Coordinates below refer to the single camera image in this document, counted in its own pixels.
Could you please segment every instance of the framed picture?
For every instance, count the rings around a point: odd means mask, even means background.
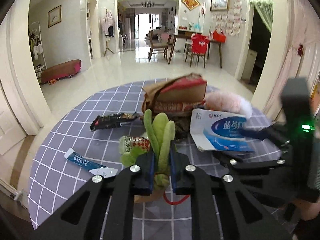
[[[48,12],[48,28],[61,22],[61,5]]]
[[[190,11],[200,5],[198,0],[182,0],[182,2],[184,3],[185,6],[188,7]]]
[[[211,0],[210,11],[221,11],[229,9],[229,0]]]

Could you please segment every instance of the gray grid tablecloth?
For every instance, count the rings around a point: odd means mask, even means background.
[[[63,157],[70,147],[89,160],[117,168],[118,173],[124,168],[119,161],[119,138],[123,135],[140,136],[145,132],[141,121],[135,120],[121,128],[95,132],[89,130],[89,125],[98,114],[140,113],[144,98],[143,85],[160,81],[163,80],[134,82],[95,93],[56,124],[40,146],[31,167],[29,212],[34,228],[41,225],[92,176]],[[248,127],[257,129],[269,124],[257,109],[253,110],[252,118],[247,121]],[[256,153],[250,155],[248,161],[279,157],[279,150],[267,140],[250,140],[249,144]],[[177,143],[177,148],[188,155],[192,164],[210,175],[220,177],[228,172],[210,152],[199,152],[191,136]],[[173,201],[181,198],[173,194],[170,187],[166,194]],[[275,209],[269,210],[277,217]],[[132,239],[191,239],[190,199],[177,206],[170,206],[163,199],[135,204]]]

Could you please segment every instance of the slipper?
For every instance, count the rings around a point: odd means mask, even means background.
[[[49,85],[53,85],[55,82],[57,82],[57,80],[56,79],[52,79],[52,80],[50,80]]]

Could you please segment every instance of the green led light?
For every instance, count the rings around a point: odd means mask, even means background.
[[[310,126],[308,124],[303,124],[302,128],[303,129],[307,129],[307,130],[315,130],[316,129],[314,126]]]
[[[303,124],[303,125],[302,125],[302,128],[303,128],[303,129],[308,129],[308,130],[309,130],[309,129],[310,129],[310,125]]]

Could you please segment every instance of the doorway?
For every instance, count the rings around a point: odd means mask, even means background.
[[[266,28],[259,13],[253,7],[253,22],[249,50],[240,82],[255,92],[267,58],[271,32]]]
[[[136,39],[144,39],[150,30],[159,27],[159,14],[140,13],[135,15],[135,26],[138,30]]]
[[[98,1],[87,0],[86,3],[86,29],[90,63],[92,59],[101,57],[99,40]]]

